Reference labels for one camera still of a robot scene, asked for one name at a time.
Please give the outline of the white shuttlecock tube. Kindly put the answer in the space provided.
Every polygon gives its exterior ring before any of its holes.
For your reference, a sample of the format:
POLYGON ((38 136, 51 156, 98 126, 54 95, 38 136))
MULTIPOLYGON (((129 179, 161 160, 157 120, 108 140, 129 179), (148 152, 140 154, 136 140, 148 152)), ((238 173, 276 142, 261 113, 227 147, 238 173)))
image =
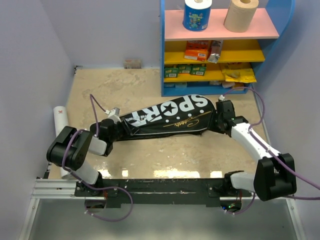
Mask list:
MULTIPOLYGON (((55 135, 58 136, 64 127, 69 125, 67 110, 64 106, 56 106, 53 108, 55 135)), ((72 179, 72 175, 60 167, 61 178, 64 180, 72 179)))

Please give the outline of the green box middle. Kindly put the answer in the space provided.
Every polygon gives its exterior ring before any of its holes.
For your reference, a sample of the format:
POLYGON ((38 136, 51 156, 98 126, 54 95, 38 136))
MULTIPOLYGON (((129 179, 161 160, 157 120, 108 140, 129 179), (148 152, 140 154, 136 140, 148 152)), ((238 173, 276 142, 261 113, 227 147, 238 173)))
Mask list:
POLYGON ((178 74, 190 75, 192 71, 192 64, 179 64, 178 74))

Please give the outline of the blue shelf unit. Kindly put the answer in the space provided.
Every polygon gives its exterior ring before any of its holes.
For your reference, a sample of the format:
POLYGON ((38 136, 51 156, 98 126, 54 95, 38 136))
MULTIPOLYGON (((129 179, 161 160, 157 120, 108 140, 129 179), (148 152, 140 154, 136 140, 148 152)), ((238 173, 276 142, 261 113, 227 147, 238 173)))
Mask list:
POLYGON ((262 81, 292 20, 295 1, 233 1, 227 9, 160 2, 160 80, 164 97, 245 93, 262 81))

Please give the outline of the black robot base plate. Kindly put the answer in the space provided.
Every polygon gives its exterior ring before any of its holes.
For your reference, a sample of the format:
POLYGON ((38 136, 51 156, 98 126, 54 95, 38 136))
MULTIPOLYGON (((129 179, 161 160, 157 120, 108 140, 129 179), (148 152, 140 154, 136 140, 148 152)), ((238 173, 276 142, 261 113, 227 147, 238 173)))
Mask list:
POLYGON ((220 207, 240 197, 250 197, 246 190, 225 187, 224 178, 155 178, 155 179, 102 179, 93 190, 76 183, 74 195, 86 199, 106 199, 108 208, 121 205, 204 205, 220 207))

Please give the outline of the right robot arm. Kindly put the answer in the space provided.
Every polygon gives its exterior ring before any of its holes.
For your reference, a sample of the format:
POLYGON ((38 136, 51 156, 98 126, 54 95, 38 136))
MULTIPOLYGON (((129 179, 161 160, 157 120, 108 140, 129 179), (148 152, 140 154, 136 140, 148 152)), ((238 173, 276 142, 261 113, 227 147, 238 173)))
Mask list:
POLYGON ((297 180, 293 174, 295 162, 289 153, 282 154, 267 144, 243 116, 236 116, 230 100, 216 102, 217 129, 234 139, 256 161, 255 173, 228 172, 224 175, 223 192, 230 197, 240 190, 255 193, 268 201, 295 194, 297 180))

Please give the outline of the yellow snack bag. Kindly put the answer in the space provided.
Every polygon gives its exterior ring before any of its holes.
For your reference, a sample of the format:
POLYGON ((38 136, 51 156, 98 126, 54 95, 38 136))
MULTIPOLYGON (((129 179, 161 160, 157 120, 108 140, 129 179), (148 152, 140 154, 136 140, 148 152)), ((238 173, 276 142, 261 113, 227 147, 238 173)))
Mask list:
POLYGON ((226 62, 220 64, 226 82, 256 83, 255 73, 249 62, 226 62))

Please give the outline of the aluminium rail frame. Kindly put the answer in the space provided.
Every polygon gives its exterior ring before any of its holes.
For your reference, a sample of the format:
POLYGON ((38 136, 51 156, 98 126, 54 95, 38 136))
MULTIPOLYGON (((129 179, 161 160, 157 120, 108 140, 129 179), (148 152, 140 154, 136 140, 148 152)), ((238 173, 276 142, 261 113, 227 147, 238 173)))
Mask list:
MULTIPOLYGON (((163 102, 160 71, 145 69, 79 69, 67 102, 69 122, 81 128, 93 121, 89 94, 105 107, 122 112, 163 102)), ((229 171, 252 173, 256 166, 234 139, 207 131, 161 139, 118 142, 109 157, 89 154, 88 162, 106 178, 208 178, 229 171)), ((51 167, 32 192, 29 240, 304 240, 296 203, 278 198, 256 200, 246 212, 232 216, 204 205, 136 204, 120 222, 85 214, 84 199, 75 197, 75 182, 63 180, 51 167)))

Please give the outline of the orange snack box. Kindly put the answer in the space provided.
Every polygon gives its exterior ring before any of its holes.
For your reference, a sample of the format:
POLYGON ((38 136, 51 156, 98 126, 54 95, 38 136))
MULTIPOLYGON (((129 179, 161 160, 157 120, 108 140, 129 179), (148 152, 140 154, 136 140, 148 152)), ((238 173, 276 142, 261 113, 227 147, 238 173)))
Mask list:
POLYGON ((207 60, 208 50, 208 40, 189 40, 186 42, 184 58, 204 62, 207 60))

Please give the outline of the silver snack bag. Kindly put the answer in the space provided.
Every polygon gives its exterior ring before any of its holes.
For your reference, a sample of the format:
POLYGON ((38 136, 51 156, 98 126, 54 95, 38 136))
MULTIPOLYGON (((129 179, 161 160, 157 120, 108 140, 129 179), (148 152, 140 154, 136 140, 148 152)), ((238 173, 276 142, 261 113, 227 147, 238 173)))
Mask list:
POLYGON ((208 56, 207 56, 207 61, 209 63, 214 63, 214 64, 218 63, 221 57, 223 42, 224 42, 223 40, 213 40, 211 42, 211 45, 208 51, 208 56))

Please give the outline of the green box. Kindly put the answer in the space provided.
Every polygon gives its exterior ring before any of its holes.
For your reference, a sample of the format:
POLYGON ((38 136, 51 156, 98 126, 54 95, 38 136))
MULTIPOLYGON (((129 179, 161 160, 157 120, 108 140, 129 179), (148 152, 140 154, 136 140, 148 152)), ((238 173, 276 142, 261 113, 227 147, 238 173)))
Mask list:
POLYGON ((191 67, 190 74, 194 76, 204 76, 207 70, 207 65, 202 64, 193 64, 191 67))
POLYGON ((178 74, 190 75, 192 71, 192 64, 179 64, 178 74))
POLYGON ((164 78, 177 78, 179 74, 179 67, 177 65, 164 66, 164 78))

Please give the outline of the black sport racket bag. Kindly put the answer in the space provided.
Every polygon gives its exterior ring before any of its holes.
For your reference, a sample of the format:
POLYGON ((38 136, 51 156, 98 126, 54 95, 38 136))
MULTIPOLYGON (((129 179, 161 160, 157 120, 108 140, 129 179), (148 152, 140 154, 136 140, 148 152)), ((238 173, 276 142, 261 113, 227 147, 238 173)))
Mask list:
POLYGON ((122 115, 130 133, 119 140, 200 135, 208 129, 215 114, 216 109, 210 99, 197 94, 180 96, 122 115))

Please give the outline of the small pink eraser box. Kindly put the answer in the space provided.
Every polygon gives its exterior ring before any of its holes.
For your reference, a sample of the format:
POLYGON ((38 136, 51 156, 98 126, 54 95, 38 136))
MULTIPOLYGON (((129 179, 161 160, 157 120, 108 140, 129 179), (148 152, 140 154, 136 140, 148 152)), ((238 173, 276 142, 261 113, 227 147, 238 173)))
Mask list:
POLYGON ((142 61, 140 59, 125 59, 123 67, 124 69, 141 69, 142 61))

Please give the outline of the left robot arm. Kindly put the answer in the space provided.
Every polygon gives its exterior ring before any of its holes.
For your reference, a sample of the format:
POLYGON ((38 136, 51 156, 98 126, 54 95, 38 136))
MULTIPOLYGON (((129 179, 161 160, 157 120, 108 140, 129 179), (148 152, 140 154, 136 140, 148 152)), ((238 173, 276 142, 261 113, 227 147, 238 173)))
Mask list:
POLYGON ((88 152, 107 157, 113 143, 126 134, 122 121, 106 118, 92 124, 88 130, 65 126, 46 153, 48 162, 70 173, 92 196, 99 196, 109 186, 103 183, 102 174, 86 160, 88 152))

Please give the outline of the brown paper towel roll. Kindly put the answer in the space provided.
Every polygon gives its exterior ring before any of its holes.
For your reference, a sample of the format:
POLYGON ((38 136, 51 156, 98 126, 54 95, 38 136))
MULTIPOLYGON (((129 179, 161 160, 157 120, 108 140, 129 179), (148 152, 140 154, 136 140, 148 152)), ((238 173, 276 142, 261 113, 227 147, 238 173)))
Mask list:
POLYGON ((258 0, 231 0, 224 19, 224 27, 234 33, 246 32, 258 6, 258 0))

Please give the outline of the green box left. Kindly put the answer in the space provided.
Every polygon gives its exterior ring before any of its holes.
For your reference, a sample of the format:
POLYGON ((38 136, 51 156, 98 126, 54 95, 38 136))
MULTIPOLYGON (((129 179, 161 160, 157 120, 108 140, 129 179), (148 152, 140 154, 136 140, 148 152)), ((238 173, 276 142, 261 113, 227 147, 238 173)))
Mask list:
POLYGON ((177 78, 179 74, 179 67, 177 65, 164 66, 164 78, 177 78))

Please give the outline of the blue wrapped paper roll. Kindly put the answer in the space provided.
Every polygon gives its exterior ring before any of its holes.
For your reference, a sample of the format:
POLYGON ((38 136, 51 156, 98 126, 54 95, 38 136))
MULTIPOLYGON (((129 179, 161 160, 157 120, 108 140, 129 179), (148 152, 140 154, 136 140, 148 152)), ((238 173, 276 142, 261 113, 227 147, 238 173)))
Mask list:
POLYGON ((185 0, 183 26, 193 32, 204 31, 208 27, 212 0, 185 0))

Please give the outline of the green box right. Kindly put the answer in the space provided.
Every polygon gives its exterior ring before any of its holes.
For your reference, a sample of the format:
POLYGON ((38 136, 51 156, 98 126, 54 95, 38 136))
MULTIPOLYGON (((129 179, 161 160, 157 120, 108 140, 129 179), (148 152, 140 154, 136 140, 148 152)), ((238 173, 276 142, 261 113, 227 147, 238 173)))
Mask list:
POLYGON ((204 76, 207 70, 207 65, 202 64, 193 64, 191 67, 190 74, 194 76, 204 76))

